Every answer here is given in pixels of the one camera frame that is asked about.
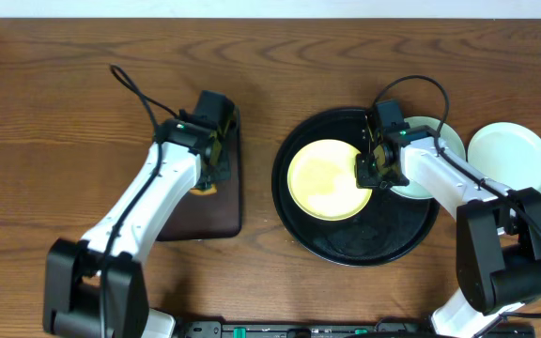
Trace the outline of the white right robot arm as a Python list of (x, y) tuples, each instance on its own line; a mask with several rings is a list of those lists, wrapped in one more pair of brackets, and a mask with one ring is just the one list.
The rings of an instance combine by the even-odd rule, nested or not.
[(414, 182), (456, 221), (458, 290), (431, 316), (433, 331), (484, 337), (507, 318), (541, 318), (541, 193), (483, 175), (438, 130), (413, 128), (398, 112), (366, 119), (371, 141), (356, 158), (358, 187)]

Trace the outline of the yellow green scrub sponge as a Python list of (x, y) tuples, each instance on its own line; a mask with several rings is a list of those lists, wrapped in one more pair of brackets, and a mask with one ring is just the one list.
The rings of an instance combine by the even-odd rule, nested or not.
[(206, 187), (191, 188), (189, 190), (189, 193), (196, 196), (207, 196), (207, 195), (213, 195), (217, 191), (218, 190), (215, 184), (209, 184)]

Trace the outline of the yellow plate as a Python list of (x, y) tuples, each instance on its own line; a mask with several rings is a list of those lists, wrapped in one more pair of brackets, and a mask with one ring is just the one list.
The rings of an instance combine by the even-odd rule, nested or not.
[(287, 170), (288, 191), (308, 215), (322, 221), (342, 221), (360, 212), (372, 191), (357, 186), (355, 161), (360, 151), (334, 139), (301, 148)]

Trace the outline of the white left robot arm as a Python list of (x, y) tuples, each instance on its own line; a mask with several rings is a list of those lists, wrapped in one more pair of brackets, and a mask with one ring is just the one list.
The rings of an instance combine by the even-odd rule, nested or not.
[(170, 337), (176, 319), (149, 305), (144, 265), (157, 241), (231, 238), (241, 229), (240, 126), (183, 115), (112, 209), (46, 258), (42, 326), (60, 337)]

